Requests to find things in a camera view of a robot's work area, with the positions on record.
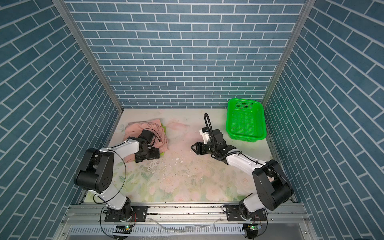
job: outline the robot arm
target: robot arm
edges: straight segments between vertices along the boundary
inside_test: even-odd
[[[131,215],[130,200],[112,183],[113,167],[124,157],[135,154],[135,161],[158,159],[158,148],[151,147],[154,133],[143,130],[139,137],[129,137],[114,147],[86,150],[74,176],[74,183],[96,194],[111,214],[124,221]]]
[[[227,145],[220,130],[211,130],[207,120],[206,127],[200,130],[203,142],[195,143],[191,149],[199,155],[211,154],[212,158],[235,166],[253,177],[257,192],[240,201],[239,206],[245,219],[252,218],[255,211],[265,207],[275,210],[291,197],[293,188],[278,162],[258,160],[243,154],[234,146]],[[273,177],[274,180],[270,182],[268,177]]]

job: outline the green basket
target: green basket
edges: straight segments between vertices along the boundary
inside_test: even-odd
[[[232,139],[247,142],[264,139],[266,127],[263,105],[254,100],[229,100],[226,129]]]

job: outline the pink towel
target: pink towel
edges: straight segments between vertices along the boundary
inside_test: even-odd
[[[155,134],[155,144],[154,147],[159,148],[160,153],[165,152],[168,150],[167,143],[168,139],[166,137],[166,134],[164,132],[164,128],[161,126],[160,119],[154,119],[148,122],[135,122],[127,125],[125,128],[125,135],[124,139],[127,139],[128,137],[138,137],[143,129],[150,128],[155,130],[159,136],[160,136],[160,142],[157,139],[159,136],[155,131],[151,131],[150,129],[147,129],[148,131],[151,131]],[[135,155],[131,154],[124,158],[125,162],[132,162],[135,160]]]

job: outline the wire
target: wire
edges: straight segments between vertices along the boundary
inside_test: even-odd
[[[154,221],[157,225],[159,225],[162,229],[166,231],[175,231],[175,232],[186,232],[186,230],[180,230],[180,229],[173,229],[173,228],[167,228],[161,225],[158,221],[154,220],[153,218],[150,218],[152,221]]]
[[[226,158],[226,157],[228,157],[228,156],[231,156],[231,155],[233,155],[233,154],[239,154],[239,155],[240,155],[240,154],[242,153],[241,151],[234,151],[234,152],[227,153],[226,155],[221,156],[221,157],[217,156],[217,155],[216,155],[216,149],[215,149],[215,142],[216,142],[216,140],[215,140],[215,136],[214,136],[214,134],[213,134],[211,120],[209,119],[209,116],[208,116],[207,113],[204,113],[204,122],[205,122],[205,126],[207,127],[207,129],[208,129],[208,131],[209,131],[209,136],[211,137],[211,142],[212,142],[212,153],[213,153],[213,156],[214,156],[216,159],[218,159],[218,160],[219,160],[219,159],[224,159],[224,158]]]
[[[103,232],[107,237],[110,237],[110,238],[116,240],[116,238],[111,237],[111,236],[109,236],[106,232],[104,232],[104,229],[103,229],[103,227],[101,226],[101,214],[103,213],[103,209],[104,209],[104,208],[105,208],[105,207],[102,207],[102,208],[101,208],[101,212],[100,212],[100,221],[99,221],[99,223],[100,223],[100,228],[101,228],[102,232]]]
[[[129,226],[131,226],[131,227],[134,227],[134,226],[136,226],[136,212],[134,212],[135,213],[135,222],[133,223],[133,226],[131,226],[131,222],[129,222]]]
[[[114,148],[114,147],[118,147],[118,146],[120,146],[120,145],[123,145],[125,142],[122,142],[122,143],[120,143],[120,144],[118,144],[118,145],[116,145],[116,146],[113,146],[113,147],[109,147],[109,148]]]
[[[249,160],[251,160],[252,162],[255,162],[255,161],[253,161],[252,159],[250,159],[249,157],[247,157],[246,155],[244,155],[244,154],[242,154],[242,155],[243,155],[244,157],[248,158]],[[260,165],[262,165],[262,166],[265,166],[266,168],[268,168],[268,169],[271,170],[272,172],[274,172],[274,173],[276,173],[277,175],[279,175],[279,176],[280,176],[280,177],[287,183],[289,189],[292,191],[291,187],[290,187],[289,184],[288,184],[288,181],[287,181],[283,176],[281,176],[281,175],[280,175],[279,173],[277,173],[275,170],[269,168],[266,164],[261,164],[261,163],[259,163],[258,161],[256,161],[255,163],[260,164]]]
[[[111,150],[111,149],[108,149],[108,151],[111,151],[111,152],[114,152],[114,153],[116,153],[117,154],[117,156],[119,156],[120,157],[120,159],[122,160],[122,162],[123,162],[123,165],[124,165],[124,168],[125,168],[125,176],[124,176],[124,181],[123,181],[123,183],[122,183],[122,185],[121,185],[121,187],[120,187],[120,189],[118,190],[118,192],[115,194],[115,196],[113,196],[111,199],[109,199],[109,200],[107,200],[107,201],[104,201],[103,199],[101,199],[103,202],[96,202],[95,201],[95,196],[96,195],[93,195],[93,201],[96,203],[96,204],[103,204],[103,203],[105,203],[105,204],[107,204],[108,205],[108,203],[107,202],[109,202],[109,201],[111,201],[114,197],[116,197],[119,193],[120,193],[120,191],[121,191],[121,189],[122,189],[122,187],[124,186],[124,183],[125,183],[125,179],[127,178],[127,166],[125,165],[125,162],[124,162],[124,159],[117,153],[117,152],[115,152],[115,151],[113,151],[113,150]]]
[[[266,213],[266,226],[265,226],[264,231],[260,235],[257,235],[255,238],[260,237],[261,235],[263,235],[266,232],[266,229],[268,228],[269,216],[268,216],[268,212],[267,212],[267,210],[265,208],[264,208],[264,211]]]
[[[263,228],[262,221],[261,221],[260,217],[257,214],[255,214],[255,217],[253,218],[253,224],[255,224],[256,217],[259,219],[260,226]]]
[[[229,214],[231,213],[232,211],[228,211],[228,208],[226,206],[231,206],[230,204],[225,204],[225,205],[222,205],[221,206],[221,209],[223,210],[223,212],[225,212],[226,214]]]
[[[154,136],[157,137],[157,139],[159,140],[159,142],[161,142],[160,134],[159,134],[156,130],[154,130],[154,129],[152,129],[152,128],[144,128],[143,130],[146,130],[146,129],[155,131],[155,133],[157,133],[157,136],[156,136],[156,135],[154,135]]]
[[[220,217],[219,219],[217,219],[215,222],[214,222],[214,229],[216,229],[215,227],[215,223],[217,223],[222,217]]]

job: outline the brick tile wallpaper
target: brick tile wallpaper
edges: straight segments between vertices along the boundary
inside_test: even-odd
[[[125,108],[261,101],[305,0],[66,1]]]
[[[384,239],[384,2],[317,0],[266,106],[319,239]]]
[[[46,239],[117,111],[50,0],[0,0],[0,239]]]

